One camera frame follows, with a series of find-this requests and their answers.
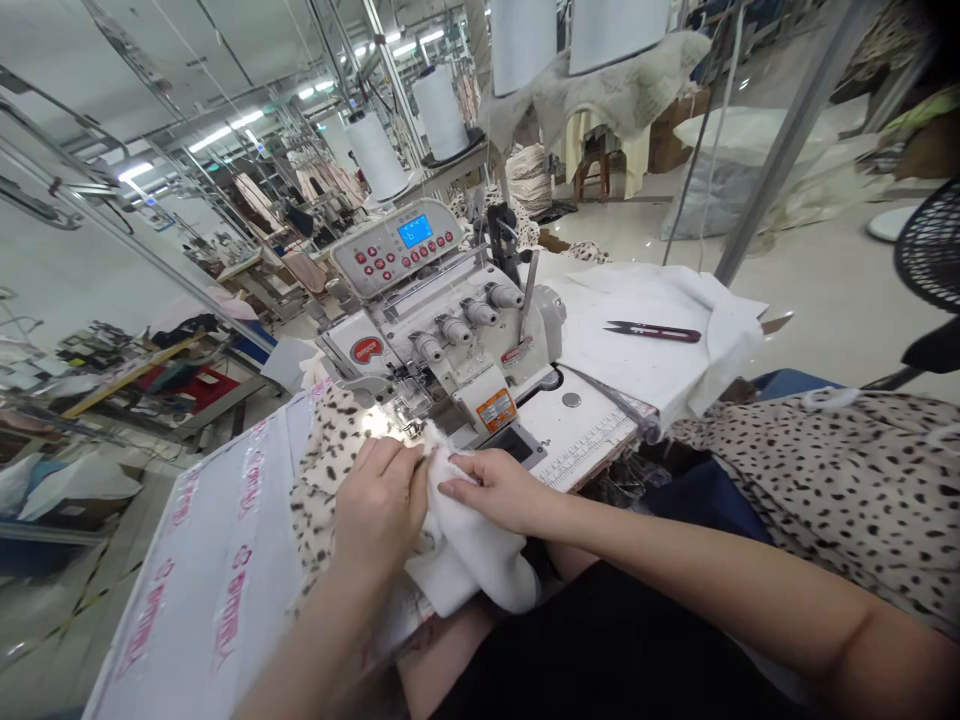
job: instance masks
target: wooden stool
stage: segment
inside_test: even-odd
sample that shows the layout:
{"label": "wooden stool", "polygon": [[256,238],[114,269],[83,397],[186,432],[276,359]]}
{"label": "wooden stool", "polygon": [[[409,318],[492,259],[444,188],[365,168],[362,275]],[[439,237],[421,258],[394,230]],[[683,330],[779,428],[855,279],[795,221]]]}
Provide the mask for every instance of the wooden stool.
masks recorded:
{"label": "wooden stool", "polygon": [[[573,204],[583,200],[583,189],[586,181],[600,178],[600,202],[605,203],[610,199],[610,155],[604,150],[605,141],[603,137],[588,140],[583,148],[583,159],[577,166],[577,172],[573,177]],[[594,163],[600,163],[599,175],[588,175],[590,168]]]}

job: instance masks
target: blue lcd screen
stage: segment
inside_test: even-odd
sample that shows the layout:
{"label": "blue lcd screen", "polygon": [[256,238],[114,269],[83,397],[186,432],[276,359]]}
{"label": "blue lcd screen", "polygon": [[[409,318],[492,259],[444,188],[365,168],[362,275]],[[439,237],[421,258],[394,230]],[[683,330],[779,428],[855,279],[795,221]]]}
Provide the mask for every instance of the blue lcd screen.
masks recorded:
{"label": "blue lcd screen", "polygon": [[400,233],[400,238],[407,248],[419,245],[433,235],[433,230],[430,228],[430,223],[427,222],[426,215],[421,215],[416,220],[408,222],[406,225],[401,225],[397,228],[397,232]]}

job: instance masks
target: sewing machine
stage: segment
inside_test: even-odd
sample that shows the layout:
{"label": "sewing machine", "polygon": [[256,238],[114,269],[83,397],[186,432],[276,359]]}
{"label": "sewing machine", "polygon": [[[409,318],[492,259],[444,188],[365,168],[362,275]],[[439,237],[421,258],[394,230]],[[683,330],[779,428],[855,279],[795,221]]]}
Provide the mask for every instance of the sewing machine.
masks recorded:
{"label": "sewing machine", "polygon": [[459,447],[504,447],[532,466],[546,451],[517,408],[556,377],[566,308],[549,287],[521,289],[479,239],[461,247],[464,235],[424,198],[342,238],[328,289],[346,317],[317,345],[339,387],[411,437],[431,419]]}

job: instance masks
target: scissors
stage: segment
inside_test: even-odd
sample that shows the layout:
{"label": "scissors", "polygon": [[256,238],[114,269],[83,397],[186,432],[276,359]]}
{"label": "scissors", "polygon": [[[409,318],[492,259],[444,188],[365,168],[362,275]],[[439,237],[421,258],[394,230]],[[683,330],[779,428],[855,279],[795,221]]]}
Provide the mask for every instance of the scissors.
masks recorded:
{"label": "scissors", "polygon": [[700,333],[696,330],[668,328],[662,325],[644,325],[643,323],[627,322],[625,320],[607,320],[607,322],[610,325],[616,325],[616,327],[604,328],[604,330],[621,333],[623,335],[636,335],[638,337],[649,337],[657,340],[674,340],[676,342],[690,344],[700,342],[701,338]]}

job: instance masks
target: fan grille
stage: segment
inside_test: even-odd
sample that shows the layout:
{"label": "fan grille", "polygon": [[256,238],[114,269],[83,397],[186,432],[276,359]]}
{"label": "fan grille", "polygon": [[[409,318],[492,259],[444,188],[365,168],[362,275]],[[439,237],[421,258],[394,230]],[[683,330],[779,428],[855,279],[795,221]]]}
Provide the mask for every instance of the fan grille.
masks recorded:
{"label": "fan grille", "polygon": [[894,247],[904,284],[938,308],[960,313],[960,177],[917,208]]}

